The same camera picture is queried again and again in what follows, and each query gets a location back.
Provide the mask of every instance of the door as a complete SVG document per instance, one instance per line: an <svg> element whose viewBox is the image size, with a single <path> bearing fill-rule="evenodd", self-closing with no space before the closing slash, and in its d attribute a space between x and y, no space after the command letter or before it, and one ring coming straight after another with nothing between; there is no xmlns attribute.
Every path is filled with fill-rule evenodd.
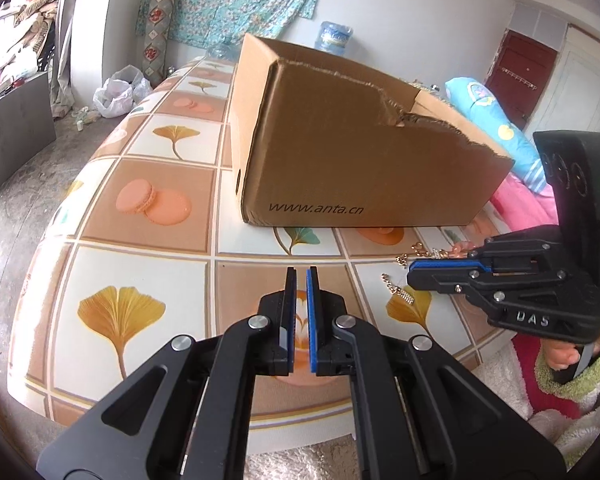
<svg viewBox="0 0 600 480"><path fill-rule="evenodd" d="M502 43L486 87L521 130L538 104L557 56L554 49L512 30Z"/></svg>
<svg viewBox="0 0 600 480"><path fill-rule="evenodd" d="M570 27L564 49L526 129L600 131L600 43Z"/></svg>

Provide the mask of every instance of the human hand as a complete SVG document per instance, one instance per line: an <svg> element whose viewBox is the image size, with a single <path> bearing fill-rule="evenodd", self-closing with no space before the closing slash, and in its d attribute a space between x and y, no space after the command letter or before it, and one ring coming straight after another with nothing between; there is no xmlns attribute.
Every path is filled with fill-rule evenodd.
<svg viewBox="0 0 600 480"><path fill-rule="evenodd" d="M556 341L554 339L542 340L542 353L544 360L553 370L565 370L580 360L580 354L573 343ZM600 337L596 341L593 355L600 353Z"/></svg>

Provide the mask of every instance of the cardboard box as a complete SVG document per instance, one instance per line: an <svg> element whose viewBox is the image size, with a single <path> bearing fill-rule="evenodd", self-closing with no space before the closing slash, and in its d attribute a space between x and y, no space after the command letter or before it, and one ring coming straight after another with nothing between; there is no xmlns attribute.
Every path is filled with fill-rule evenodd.
<svg viewBox="0 0 600 480"><path fill-rule="evenodd" d="M235 193L254 225L465 225L513 164L427 91L249 34L229 121Z"/></svg>

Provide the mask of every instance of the red door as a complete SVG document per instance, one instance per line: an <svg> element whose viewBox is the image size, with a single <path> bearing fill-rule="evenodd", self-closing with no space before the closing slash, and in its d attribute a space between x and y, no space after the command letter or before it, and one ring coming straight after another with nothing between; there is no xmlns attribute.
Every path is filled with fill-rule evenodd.
<svg viewBox="0 0 600 480"><path fill-rule="evenodd" d="M493 92L509 121L521 130L549 81L558 53L510 30L502 43L486 87Z"/></svg>

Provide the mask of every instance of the concrete floor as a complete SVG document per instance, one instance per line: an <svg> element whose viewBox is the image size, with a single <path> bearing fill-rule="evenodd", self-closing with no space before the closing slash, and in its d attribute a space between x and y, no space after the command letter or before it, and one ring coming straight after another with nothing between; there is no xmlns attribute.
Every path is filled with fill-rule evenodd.
<svg viewBox="0 0 600 480"><path fill-rule="evenodd" d="M61 426L25 408L7 393L7 355L16 303L51 215L120 119L99 119L82 132L76 130L70 116L56 121L57 140L0 189L0 411L14 441L32 464L60 433Z"/></svg>

